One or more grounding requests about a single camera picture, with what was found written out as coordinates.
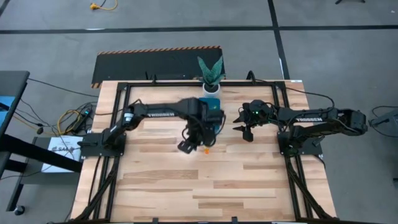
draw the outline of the black robotic arm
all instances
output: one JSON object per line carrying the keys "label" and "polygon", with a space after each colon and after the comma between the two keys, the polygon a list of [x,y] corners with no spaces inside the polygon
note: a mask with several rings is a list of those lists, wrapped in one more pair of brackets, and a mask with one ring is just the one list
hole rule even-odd
{"label": "black robotic arm", "polygon": [[[359,111],[339,110],[334,107],[318,110],[292,110],[261,100],[243,103],[239,118],[234,121],[234,123],[238,122],[244,122],[245,126],[234,129],[242,131],[243,139],[249,142],[253,141],[251,128],[269,123],[278,125],[278,138],[283,138],[283,142],[279,141],[281,147],[294,149],[300,149],[311,138],[316,138],[317,141],[313,144],[318,144],[326,135],[342,133],[348,136],[359,136],[368,130],[366,116]],[[321,124],[309,127],[291,126],[302,122]]]}
{"label": "black robotic arm", "polygon": [[187,120],[188,137],[178,149],[189,154],[202,144],[212,146],[216,141],[215,128],[225,121],[223,110],[209,110],[207,103],[197,98],[186,98],[176,103],[143,104],[137,100],[123,109],[121,118],[112,128],[102,133],[87,134],[81,146],[82,156],[121,156],[126,142],[125,131],[136,129],[144,118],[179,117]]}

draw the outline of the black panel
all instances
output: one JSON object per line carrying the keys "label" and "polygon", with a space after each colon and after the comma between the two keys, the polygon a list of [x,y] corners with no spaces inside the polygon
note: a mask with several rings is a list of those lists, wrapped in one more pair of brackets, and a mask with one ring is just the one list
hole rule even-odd
{"label": "black panel", "polygon": [[187,48],[100,52],[95,63],[93,87],[98,88],[97,83],[106,80],[146,80],[153,75],[159,80],[190,80],[202,75],[197,57],[211,68],[223,55],[219,46]]}

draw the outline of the white label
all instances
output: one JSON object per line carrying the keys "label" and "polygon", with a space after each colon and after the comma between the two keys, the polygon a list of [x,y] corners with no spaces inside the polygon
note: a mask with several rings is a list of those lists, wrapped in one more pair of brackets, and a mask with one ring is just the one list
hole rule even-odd
{"label": "white label", "polygon": [[174,116],[174,113],[153,113],[153,114],[148,114],[148,117],[150,117],[150,118],[165,117],[165,116]]}
{"label": "white label", "polygon": [[134,115],[133,115],[132,113],[125,113],[125,114],[124,114],[125,120],[126,120],[127,122],[130,122],[130,121],[131,121],[131,118],[132,118],[133,116],[134,116]]}
{"label": "white label", "polygon": [[296,118],[300,122],[323,121],[322,118]]}
{"label": "white label", "polygon": [[117,125],[113,126],[113,128],[111,129],[111,132],[114,131],[117,127],[118,127]]}

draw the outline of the wooden tabletop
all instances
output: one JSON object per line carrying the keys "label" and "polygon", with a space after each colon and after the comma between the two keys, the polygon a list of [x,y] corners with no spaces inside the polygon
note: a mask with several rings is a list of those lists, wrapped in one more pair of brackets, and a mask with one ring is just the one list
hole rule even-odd
{"label": "wooden tabletop", "polygon": [[[286,85],[304,90],[301,82],[286,81]],[[103,82],[96,113],[112,112],[116,86],[114,81]],[[150,222],[153,217],[162,222],[230,221],[233,216],[240,221],[294,220],[285,162],[276,138],[277,126],[254,128],[253,142],[244,141],[241,132],[232,130],[237,126],[233,120],[238,117],[242,103],[255,99],[273,102],[271,88],[223,86],[221,90],[226,123],[209,154],[204,153],[203,147],[191,154],[177,149],[186,124],[178,118],[144,119],[137,129],[127,132],[112,222]],[[291,90],[287,93],[292,109],[308,109],[304,94]],[[143,103],[171,103],[202,94],[201,87],[192,86],[133,87],[130,103],[138,98]],[[108,128],[110,120],[111,115],[95,116],[93,131],[98,133]],[[302,160],[309,191],[326,212],[335,216],[322,163],[314,156],[302,156]],[[84,161],[72,218],[87,206],[96,161],[97,157]],[[302,195],[298,189],[297,192],[305,216]],[[104,217],[107,197],[105,192],[100,217]]]}

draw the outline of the wheel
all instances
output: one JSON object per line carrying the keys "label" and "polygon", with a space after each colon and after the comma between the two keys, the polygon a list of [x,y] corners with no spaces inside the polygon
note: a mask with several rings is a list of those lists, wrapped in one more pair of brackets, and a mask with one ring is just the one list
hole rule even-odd
{"label": "wheel", "polygon": [[22,215],[24,212],[25,212],[25,206],[22,205],[17,205],[17,207],[14,209],[15,215]]}

